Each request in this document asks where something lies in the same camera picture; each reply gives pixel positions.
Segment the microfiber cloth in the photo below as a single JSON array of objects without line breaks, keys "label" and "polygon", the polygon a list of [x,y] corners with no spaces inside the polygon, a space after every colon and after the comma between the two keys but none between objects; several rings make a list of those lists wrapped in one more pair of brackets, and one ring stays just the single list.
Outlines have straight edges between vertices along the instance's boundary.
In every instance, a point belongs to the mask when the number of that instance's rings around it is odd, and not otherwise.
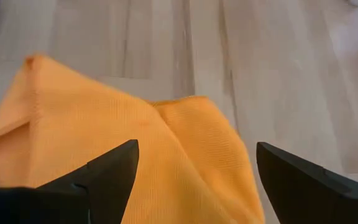
[{"label": "microfiber cloth", "polygon": [[247,149],[211,101],[152,103],[42,55],[0,105],[0,187],[38,187],[129,139],[140,157],[122,223],[264,222]]}]

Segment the wooden floor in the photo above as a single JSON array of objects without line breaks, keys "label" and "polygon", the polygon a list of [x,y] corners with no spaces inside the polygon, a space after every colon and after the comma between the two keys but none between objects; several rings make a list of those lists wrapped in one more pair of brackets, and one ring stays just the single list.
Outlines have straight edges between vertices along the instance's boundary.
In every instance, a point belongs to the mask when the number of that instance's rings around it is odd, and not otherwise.
[{"label": "wooden floor", "polygon": [[148,100],[209,96],[253,165],[267,141],[358,180],[358,8],[344,0],[0,1],[0,99],[34,52]]}]

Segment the cloth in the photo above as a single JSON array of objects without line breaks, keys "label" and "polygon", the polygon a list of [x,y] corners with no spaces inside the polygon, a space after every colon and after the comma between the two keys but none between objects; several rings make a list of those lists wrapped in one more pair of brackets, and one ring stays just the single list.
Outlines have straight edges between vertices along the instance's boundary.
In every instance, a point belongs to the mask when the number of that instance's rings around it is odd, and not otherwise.
[{"label": "cloth", "polygon": [[0,186],[38,187],[129,139],[139,165],[123,223],[263,223],[244,143],[205,97],[151,103],[48,57],[0,105]]}]

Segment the floor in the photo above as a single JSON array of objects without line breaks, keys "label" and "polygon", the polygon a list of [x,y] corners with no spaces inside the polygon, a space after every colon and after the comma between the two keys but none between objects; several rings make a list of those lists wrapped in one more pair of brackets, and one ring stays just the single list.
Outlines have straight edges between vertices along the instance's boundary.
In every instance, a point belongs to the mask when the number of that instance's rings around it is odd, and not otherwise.
[{"label": "floor", "polygon": [[209,96],[253,165],[267,141],[358,180],[358,7],[344,0],[0,1],[0,100],[34,52],[148,100]]}]

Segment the cloth fold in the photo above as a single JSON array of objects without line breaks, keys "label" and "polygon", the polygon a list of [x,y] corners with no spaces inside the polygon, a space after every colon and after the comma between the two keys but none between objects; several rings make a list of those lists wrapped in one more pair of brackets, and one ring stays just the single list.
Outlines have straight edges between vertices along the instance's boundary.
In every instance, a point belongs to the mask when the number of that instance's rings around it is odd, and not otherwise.
[{"label": "cloth fold", "polygon": [[38,187],[138,139],[123,223],[263,223],[244,143],[205,97],[151,103],[29,57],[0,105],[0,186]]}]

